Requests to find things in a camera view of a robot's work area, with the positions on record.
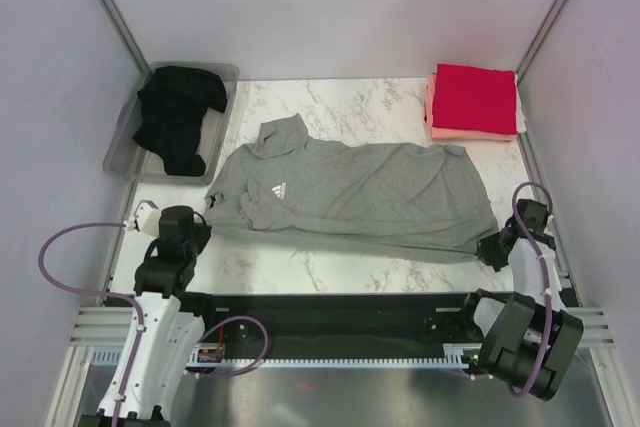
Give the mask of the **clear plastic bin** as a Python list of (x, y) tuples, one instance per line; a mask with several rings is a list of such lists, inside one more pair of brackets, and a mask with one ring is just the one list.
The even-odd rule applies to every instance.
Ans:
[(103, 161), (127, 181), (213, 181), (240, 78), (237, 66), (154, 62), (125, 103)]

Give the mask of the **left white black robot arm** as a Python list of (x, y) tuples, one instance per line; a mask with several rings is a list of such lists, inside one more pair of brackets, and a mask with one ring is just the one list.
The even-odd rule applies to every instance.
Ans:
[(204, 306), (189, 312), (181, 300), (194, 278), (211, 227), (189, 206), (162, 210), (141, 203), (139, 231), (153, 235), (134, 275), (131, 325), (111, 383), (93, 415), (80, 426), (169, 426), (171, 408), (198, 340), (219, 329), (219, 316)]

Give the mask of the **grey t shirt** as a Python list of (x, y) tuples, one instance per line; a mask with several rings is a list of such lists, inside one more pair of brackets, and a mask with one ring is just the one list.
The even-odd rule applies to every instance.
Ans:
[(310, 136), (300, 115), (261, 125), (233, 151), (206, 195), (218, 232), (251, 230), (422, 250), (429, 262), (471, 260), (498, 230), (466, 150)]

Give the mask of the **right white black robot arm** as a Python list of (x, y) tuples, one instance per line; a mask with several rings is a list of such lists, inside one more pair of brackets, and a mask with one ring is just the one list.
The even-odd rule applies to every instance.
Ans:
[(543, 401), (556, 395), (584, 333), (552, 282), (556, 243), (545, 232), (550, 215), (540, 202), (515, 201), (505, 226), (477, 247), (484, 264), (511, 269), (513, 292), (502, 298), (479, 289), (457, 318), (465, 338), (483, 339), (476, 360), (481, 372), (505, 382), (516, 397)]

